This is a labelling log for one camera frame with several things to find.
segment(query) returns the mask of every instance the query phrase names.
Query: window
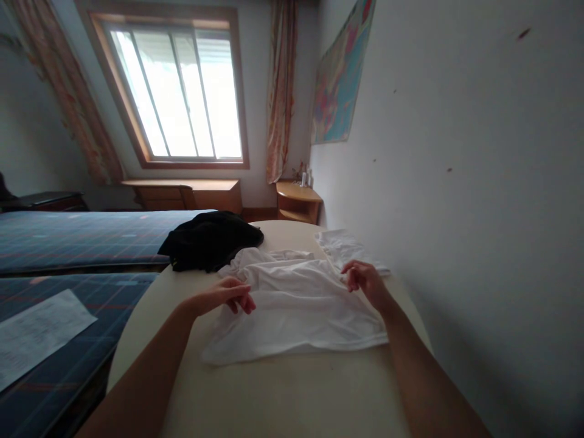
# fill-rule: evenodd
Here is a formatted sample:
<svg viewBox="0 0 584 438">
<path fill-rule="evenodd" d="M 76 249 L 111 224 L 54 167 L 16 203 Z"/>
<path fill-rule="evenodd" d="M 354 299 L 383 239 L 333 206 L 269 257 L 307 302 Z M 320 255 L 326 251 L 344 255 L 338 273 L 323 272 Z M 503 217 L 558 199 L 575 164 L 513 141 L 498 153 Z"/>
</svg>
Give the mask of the window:
<svg viewBox="0 0 584 438">
<path fill-rule="evenodd" d="M 236 9 L 77 4 L 143 168 L 249 168 Z"/>
</svg>

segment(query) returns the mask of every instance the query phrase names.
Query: person's left hand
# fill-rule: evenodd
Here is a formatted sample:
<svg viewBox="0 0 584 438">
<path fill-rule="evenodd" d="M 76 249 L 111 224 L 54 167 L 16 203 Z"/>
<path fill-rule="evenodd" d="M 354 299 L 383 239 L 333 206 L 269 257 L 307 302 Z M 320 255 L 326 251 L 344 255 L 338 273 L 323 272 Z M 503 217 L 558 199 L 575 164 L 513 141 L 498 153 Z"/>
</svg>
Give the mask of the person's left hand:
<svg viewBox="0 0 584 438">
<path fill-rule="evenodd" d="M 235 277 L 225 277 L 207 290 L 188 298 L 187 305 L 195 317 L 210 312 L 221 304 L 227 304 L 233 313 L 237 313 L 237 304 L 248 315 L 256 309 L 256 303 L 249 295 L 251 286 Z"/>
</svg>

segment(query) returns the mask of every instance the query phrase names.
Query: wooden window frame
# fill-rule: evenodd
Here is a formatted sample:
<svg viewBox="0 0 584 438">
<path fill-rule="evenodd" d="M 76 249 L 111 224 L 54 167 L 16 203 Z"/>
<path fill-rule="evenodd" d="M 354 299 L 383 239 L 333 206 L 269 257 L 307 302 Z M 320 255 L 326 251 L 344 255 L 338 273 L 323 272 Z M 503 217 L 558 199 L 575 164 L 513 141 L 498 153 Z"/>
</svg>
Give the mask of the wooden window frame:
<svg viewBox="0 0 584 438">
<path fill-rule="evenodd" d="M 234 7 L 176 5 L 155 3 L 118 3 L 109 0 L 75 0 L 85 30 L 95 50 L 114 98 L 122 122 L 128 132 L 134 152 L 143 169 L 249 169 L 248 135 L 243 99 L 242 55 L 239 45 L 239 24 Z M 235 98 L 242 145 L 241 161 L 189 161 L 192 158 L 173 157 L 164 160 L 152 156 L 134 107 L 134 100 L 125 86 L 115 54 L 108 42 L 103 23 L 187 26 L 201 29 L 229 28 L 231 59 L 235 83 Z"/>
</svg>

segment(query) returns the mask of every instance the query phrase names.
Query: wall stain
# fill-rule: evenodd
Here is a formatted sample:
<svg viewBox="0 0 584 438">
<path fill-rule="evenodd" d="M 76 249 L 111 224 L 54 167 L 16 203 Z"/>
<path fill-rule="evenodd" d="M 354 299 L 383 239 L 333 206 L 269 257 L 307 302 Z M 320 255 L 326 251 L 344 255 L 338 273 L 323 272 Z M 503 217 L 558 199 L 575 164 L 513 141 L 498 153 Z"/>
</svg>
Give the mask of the wall stain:
<svg viewBox="0 0 584 438">
<path fill-rule="evenodd" d="M 522 40 L 523 38 L 525 38 L 525 36 L 526 36 L 526 35 L 527 35 L 529 32 L 531 32 L 531 27 L 528 27 L 526 30 L 524 30 L 523 32 L 521 32 L 521 33 L 519 34 L 519 36 L 517 37 L 517 41 L 520 41 L 520 40 Z"/>
</svg>

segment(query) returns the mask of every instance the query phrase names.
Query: bedside table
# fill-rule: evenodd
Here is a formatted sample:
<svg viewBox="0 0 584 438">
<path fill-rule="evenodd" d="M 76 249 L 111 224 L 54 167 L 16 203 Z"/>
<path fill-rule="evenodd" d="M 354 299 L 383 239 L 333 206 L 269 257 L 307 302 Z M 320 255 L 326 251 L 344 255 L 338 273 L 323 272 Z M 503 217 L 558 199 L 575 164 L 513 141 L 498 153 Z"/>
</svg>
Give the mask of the bedside table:
<svg viewBox="0 0 584 438">
<path fill-rule="evenodd" d="M 322 198 L 310 187 L 292 181 L 278 181 L 278 219 L 295 220 L 316 225 Z"/>
<path fill-rule="evenodd" d="M 1 201 L 4 213 L 19 210 L 34 211 L 89 211 L 83 200 L 84 192 L 42 192 Z"/>
</svg>

